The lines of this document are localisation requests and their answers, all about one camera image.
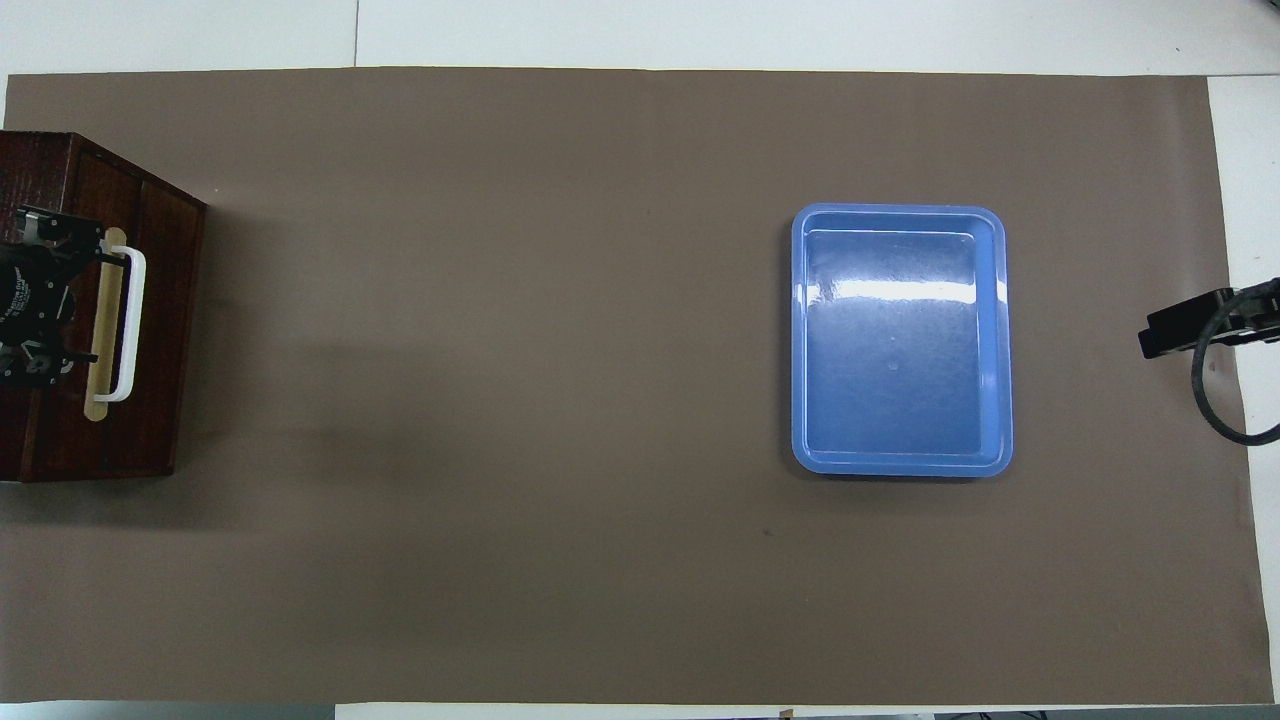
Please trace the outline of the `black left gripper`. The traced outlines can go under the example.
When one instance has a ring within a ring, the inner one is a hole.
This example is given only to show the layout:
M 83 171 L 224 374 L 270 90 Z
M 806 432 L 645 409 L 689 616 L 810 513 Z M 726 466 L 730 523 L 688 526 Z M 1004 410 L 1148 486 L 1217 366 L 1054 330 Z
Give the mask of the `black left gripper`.
M 1 252 L 1 387 L 55 386 L 77 363 L 96 363 L 97 354 L 65 348 L 65 269 L 91 263 L 127 266 L 108 251 L 106 227 L 95 219 L 31 205 L 15 210 L 15 249 Z

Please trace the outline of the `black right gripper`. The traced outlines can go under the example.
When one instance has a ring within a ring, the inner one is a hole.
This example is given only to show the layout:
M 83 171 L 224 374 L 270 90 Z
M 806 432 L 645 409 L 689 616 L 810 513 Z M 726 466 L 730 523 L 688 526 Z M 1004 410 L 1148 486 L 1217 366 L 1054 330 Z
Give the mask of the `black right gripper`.
M 1231 347 L 1279 341 L 1279 278 L 1272 278 L 1235 292 L 1229 287 L 1211 290 L 1148 314 L 1140 332 L 1143 359 L 1193 350 L 1215 313 L 1230 299 L 1234 310 L 1213 328 L 1210 345 Z

